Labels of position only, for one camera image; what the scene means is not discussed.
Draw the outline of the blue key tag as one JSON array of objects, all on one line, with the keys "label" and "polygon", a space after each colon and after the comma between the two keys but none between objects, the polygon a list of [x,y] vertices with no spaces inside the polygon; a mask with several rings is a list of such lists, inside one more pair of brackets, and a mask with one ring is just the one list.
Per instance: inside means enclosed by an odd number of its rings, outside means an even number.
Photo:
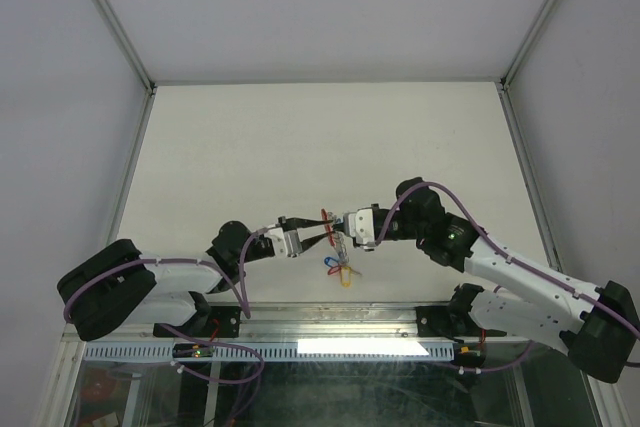
[{"label": "blue key tag", "polygon": [[324,264],[329,269],[332,269],[332,268],[337,268],[340,265],[340,261],[333,257],[325,257]]}]

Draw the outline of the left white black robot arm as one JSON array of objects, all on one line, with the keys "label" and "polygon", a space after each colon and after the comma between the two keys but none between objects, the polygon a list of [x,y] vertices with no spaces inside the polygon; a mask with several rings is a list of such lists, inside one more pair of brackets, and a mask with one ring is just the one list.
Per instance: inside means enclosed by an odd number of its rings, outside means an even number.
[{"label": "left white black robot arm", "polygon": [[63,317],[84,341],[105,337],[127,324],[168,324],[198,335],[209,324],[208,296],[233,292],[248,306],[241,282],[249,262],[294,258],[323,240],[302,239],[302,229],[327,220],[279,218],[252,232],[239,221],[222,225],[204,258],[162,258],[143,254],[130,239],[119,239],[64,275],[57,284]]}]

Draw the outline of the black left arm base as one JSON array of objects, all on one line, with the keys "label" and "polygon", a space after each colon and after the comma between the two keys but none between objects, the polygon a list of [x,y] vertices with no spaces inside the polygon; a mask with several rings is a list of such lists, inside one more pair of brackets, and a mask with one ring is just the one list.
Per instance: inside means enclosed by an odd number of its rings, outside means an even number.
[{"label": "black left arm base", "polygon": [[183,325],[172,325],[181,334],[194,338],[233,339],[239,335],[242,310],[238,306],[213,305],[207,313],[196,313]]}]

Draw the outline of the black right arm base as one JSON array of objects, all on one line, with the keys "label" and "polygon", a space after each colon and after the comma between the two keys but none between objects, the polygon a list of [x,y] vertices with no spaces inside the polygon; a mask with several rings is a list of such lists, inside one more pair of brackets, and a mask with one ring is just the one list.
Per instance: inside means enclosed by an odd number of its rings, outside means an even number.
[{"label": "black right arm base", "polygon": [[479,327],[466,317],[451,314],[444,305],[417,306],[414,311],[419,337],[442,337],[457,343],[481,338]]}]

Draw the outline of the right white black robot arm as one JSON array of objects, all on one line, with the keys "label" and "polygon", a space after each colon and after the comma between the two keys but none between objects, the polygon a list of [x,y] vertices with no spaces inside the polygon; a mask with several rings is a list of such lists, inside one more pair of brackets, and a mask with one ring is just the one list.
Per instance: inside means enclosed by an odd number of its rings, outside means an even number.
[{"label": "right white black robot arm", "polygon": [[357,248],[412,241],[441,266],[484,279],[496,291],[462,284],[448,304],[452,330],[501,331],[565,355],[588,376],[616,383],[639,341],[639,316],[629,290],[599,286],[520,257],[491,238],[444,185],[420,177],[398,185],[388,209],[376,204],[335,224]]}]

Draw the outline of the yellow key tag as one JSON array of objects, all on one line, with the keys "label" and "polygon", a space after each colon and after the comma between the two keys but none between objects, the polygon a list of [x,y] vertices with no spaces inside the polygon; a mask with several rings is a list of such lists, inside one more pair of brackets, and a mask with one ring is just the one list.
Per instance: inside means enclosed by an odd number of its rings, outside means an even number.
[{"label": "yellow key tag", "polygon": [[340,268],[340,284],[343,288],[350,288],[355,277],[361,276],[361,273],[354,270],[348,265],[344,265]]}]

